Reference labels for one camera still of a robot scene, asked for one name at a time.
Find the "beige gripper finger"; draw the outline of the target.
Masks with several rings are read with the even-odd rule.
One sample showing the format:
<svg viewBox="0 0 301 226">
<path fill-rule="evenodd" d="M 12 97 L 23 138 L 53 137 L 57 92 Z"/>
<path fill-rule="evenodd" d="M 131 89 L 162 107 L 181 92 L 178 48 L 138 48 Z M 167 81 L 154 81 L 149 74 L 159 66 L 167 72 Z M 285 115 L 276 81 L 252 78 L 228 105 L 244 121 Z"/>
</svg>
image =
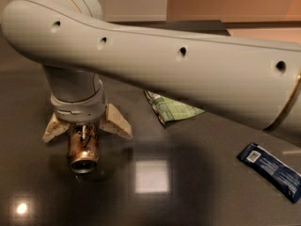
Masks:
<svg viewBox="0 0 301 226">
<path fill-rule="evenodd" d="M 53 114 L 44 131 L 42 140 L 45 143 L 50 142 L 55 137 L 58 137 L 68 131 L 70 125 Z"/>
<path fill-rule="evenodd" d="M 133 138 L 132 126 L 122 116 L 119 110 L 113 105 L 108 104 L 100 119 L 100 128 L 107 133 L 118 135 L 126 139 Z"/>
</svg>

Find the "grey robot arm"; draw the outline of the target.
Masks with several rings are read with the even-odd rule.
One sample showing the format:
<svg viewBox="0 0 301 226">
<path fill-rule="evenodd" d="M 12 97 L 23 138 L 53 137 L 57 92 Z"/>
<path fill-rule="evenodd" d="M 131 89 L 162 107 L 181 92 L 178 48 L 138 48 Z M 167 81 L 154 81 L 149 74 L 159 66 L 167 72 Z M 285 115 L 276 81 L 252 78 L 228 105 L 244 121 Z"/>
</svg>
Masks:
<svg viewBox="0 0 301 226">
<path fill-rule="evenodd" d="M 297 43 L 111 24 L 98 0 L 13 0 L 1 28 L 18 53 L 42 65 L 63 121 L 100 118 L 104 75 L 300 141 Z"/>
</svg>

